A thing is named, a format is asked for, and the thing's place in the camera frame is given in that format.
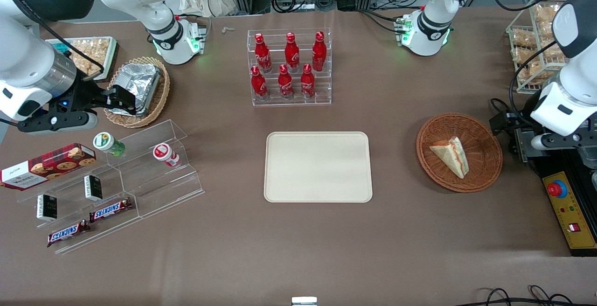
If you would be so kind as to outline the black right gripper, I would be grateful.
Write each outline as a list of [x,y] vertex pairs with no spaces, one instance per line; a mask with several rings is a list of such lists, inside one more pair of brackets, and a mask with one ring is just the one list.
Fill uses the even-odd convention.
[[77,117],[83,113],[93,113],[94,108],[118,110],[136,116],[136,96],[122,86],[104,90],[94,81],[77,80],[63,94],[51,99],[48,115]]

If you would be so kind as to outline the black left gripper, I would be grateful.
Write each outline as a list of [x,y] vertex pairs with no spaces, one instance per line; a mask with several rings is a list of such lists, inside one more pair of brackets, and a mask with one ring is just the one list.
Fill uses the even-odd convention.
[[489,120],[492,133],[512,132],[512,153],[521,163],[543,157],[543,151],[532,146],[535,132],[514,112],[499,112]]

